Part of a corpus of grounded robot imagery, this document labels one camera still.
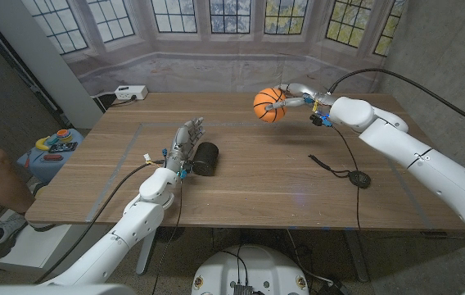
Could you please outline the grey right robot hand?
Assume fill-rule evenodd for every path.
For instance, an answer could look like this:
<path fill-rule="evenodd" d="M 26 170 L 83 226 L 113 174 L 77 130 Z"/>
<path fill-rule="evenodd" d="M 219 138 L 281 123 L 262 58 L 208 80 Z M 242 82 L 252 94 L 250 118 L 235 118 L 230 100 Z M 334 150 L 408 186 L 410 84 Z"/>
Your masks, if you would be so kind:
<path fill-rule="evenodd" d="M 289 93 L 291 97 L 285 98 L 282 102 L 268 104 L 264 108 L 266 111 L 284 107 L 300 107 L 305 104 L 330 107 L 337 100 L 337 97 L 332 96 L 330 93 L 320 93 L 303 84 L 280 84 L 277 85 L 277 88 L 283 90 L 285 93 Z"/>

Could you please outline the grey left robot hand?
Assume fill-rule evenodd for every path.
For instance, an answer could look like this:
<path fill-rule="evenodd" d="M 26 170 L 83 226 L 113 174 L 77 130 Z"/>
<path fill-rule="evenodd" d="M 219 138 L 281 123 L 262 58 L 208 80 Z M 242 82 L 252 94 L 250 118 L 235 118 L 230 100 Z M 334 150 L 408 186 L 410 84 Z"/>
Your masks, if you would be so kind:
<path fill-rule="evenodd" d="M 202 129 L 203 117 L 187 121 L 176 132 L 165 161 L 165 168 L 178 172 L 192 155 L 193 148 L 205 131 Z"/>

